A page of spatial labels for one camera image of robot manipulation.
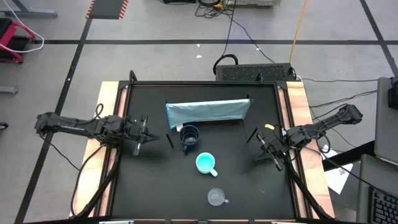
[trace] mug handle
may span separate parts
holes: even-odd
[[[214,169],[211,169],[211,170],[210,170],[210,173],[211,173],[214,177],[216,177],[216,176],[218,175],[217,171],[214,170]]]

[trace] dark blue mug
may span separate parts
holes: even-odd
[[[183,151],[192,148],[199,140],[199,130],[194,125],[186,125],[180,130],[180,139],[184,144]]]

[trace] light blue cloth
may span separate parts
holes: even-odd
[[[194,103],[166,103],[170,129],[195,121],[244,119],[250,107],[250,99],[222,100]]]

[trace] black stick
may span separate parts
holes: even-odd
[[[166,136],[167,136],[167,139],[169,140],[169,143],[170,143],[170,146],[172,147],[172,149],[174,148],[174,145],[173,145],[173,142],[172,142],[172,140],[170,139],[170,136],[169,136],[169,134],[168,133],[166,133]]]
[[[246,141],[246,143],[249,143],[249,141],[251,140],[251,138],[253,138],[254,134],[257,132],[258,128],[255,128],[255,130],[253,131],[253,133],[251,133],[248,141]]]

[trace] white paper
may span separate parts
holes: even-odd
[[[327,150],[328,145],[324,145],[323,149]],[[330,158],[337,154],[338,153],[332,149],[330,149],[330,152],[325,153],[327,158]],[[353,168],[353,164],[347,164],[347,165],[344,165],[343,167],[346,170],[351,172],[351,169]],[[329,170],[329,171],[325,172],[326,182],[328,183],[329,188],[331,188],[338,194],[340,194],[341,191],[343,190],[343,187],[347,181],[348,176],[349,176],[349,173],[342,168],[336,168],[336,169]]]

